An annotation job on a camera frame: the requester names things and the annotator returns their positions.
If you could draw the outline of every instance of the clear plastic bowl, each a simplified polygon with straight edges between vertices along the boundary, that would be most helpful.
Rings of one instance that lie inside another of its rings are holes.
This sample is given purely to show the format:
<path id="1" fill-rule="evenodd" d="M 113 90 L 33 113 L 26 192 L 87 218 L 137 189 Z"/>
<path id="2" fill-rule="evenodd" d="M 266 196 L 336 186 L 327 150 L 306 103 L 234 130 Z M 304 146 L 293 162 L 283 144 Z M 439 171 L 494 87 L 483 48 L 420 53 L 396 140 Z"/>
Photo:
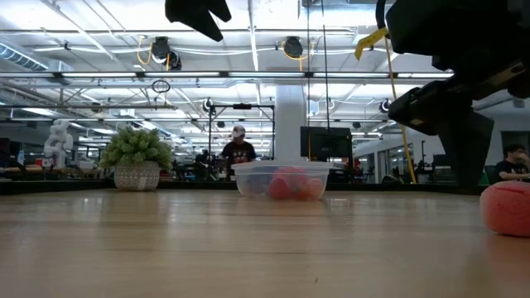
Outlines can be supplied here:
<path id="1" fill-rule="evenodd" d="M 241 195 L 270 199 L 320 199 L 332 164 L 255 161 L 232 165 Z"/>

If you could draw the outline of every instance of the table surface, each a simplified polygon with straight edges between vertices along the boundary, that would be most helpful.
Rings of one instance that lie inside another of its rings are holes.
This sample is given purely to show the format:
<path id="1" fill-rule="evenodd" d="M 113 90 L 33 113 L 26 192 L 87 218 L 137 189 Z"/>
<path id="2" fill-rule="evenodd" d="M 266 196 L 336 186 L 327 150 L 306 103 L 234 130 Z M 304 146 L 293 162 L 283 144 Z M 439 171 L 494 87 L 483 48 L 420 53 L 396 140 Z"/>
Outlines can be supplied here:
<path id="1" fill-rule="evenodd" d="M 484 228 L 473 196 L 3 196 L 0 289 L 2 298 L 528 298 L 530 239 Z"/>

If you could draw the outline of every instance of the yellow cable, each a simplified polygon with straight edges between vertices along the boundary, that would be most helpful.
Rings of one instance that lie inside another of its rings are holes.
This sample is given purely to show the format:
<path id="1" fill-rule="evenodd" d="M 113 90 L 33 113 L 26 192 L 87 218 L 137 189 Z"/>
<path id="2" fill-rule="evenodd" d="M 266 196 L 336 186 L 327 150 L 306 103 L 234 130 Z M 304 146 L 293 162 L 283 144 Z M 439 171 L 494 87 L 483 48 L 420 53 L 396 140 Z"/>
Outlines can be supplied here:
<path id="1" fill-rule="evenodd" d="M 148 65 L 149 62 L 151 62 L 151 54 L 152 54 L 152 43 L 149 45 L 149 59 L 147 62 L 142 60 L 142 57 L 140 57 L 140 47 L 142 46 L 143 36 L 140 36 L 140 43 L 138 44 L 138 51 L 136 52 L 136 57 L 138 58 L 138 61 L 142 63 L 143 65 Z"/>
<path id="2" fill-rule="evenodd" d="M 388 58 L 388 70 L 390 71 L 390 83 L 392 85 L 392 94 L 394 101 L 398 99 L 396 94 L 396 85 L 394 83 L 394 73 L 392 71 L 392 59 L 390 58 L 390 47 L 388 45 L 388 39 L 384 37 L 384 44 L 387 48 L 387 58 Z M 407 157 L 408 171 L 411 173 L 412 183 L 416 184 L 416 176 L 414 175 L 414 166 L 412 165 L 411 155 L 408 151 L 408 142 L 407 142 L 407 130 L 403 125 L 400 125 L 401 133 L 403 136 L 403 146 L 405 147 L 405 156 Z"/>

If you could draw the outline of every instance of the background person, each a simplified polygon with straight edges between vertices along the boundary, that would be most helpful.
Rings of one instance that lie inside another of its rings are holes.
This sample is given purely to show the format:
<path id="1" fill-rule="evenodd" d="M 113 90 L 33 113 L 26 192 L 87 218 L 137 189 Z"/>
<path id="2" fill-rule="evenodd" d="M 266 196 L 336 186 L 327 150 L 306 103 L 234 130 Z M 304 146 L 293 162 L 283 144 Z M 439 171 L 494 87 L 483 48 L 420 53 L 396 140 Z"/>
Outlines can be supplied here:
<path id="1" fill-rule="evenodd" d="M 504 148 L 504 161 L 495 167 L 495 173 L 499 181 L 529 180 L 530 158 L 524 146 L 515 144 Z"/>
<path id="2" fill-rule="evenodd" d="M 251 143 L 246 142 L 245 139 L 245 128 L 242 126 L 235 126 L 232 130 L 232 141 L 223 149 L 221 156 L 226 159 L 226 174 L 227 180 L 230 176 L 234 175 L 232 170 L 233 164 L 250 162 L 256 159 L 256 151 Z"/>

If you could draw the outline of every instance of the red ball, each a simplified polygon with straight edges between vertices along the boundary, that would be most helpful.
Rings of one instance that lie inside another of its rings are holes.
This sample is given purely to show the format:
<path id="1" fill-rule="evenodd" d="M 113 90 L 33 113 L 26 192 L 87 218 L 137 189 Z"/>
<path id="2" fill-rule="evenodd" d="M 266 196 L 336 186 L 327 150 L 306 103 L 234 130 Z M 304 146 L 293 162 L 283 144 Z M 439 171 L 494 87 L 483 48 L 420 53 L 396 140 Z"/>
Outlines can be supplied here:
<path id="1" fill-rule="evenodd" d="M 268 194 L 273 199 L 289 199 L 292 196 L 291 186 L 283 178 L 275 178 L 268 187 Z"/>
<path id="2" fill-rule="evenodd" d="M 308 200 L 310 196 L 311 191 L 307 184 L 300 185 L 295 191 L 295 198 L 297 200 Z"/>
<path id="3" fill-rule="evenodd" d="M 530 237 L 530 184 L 505 181 L 480 196 L 485 225 L 497 233 Z"/>
<path id="4" fill-rule="evenodd" d="M 284 167 L 274 171 L 272 178 L 283 178 L 292 188 L 298 188 L 307 181 L 306 171 L 295 166 Z"/>
<path id="5" fill-rule="evenodd" d="M 311 178 L 306 182 L 306 188 L 309 192 L 309 199 L 320 199 L 324 192 L 324 183 L 320 178 Z"/>

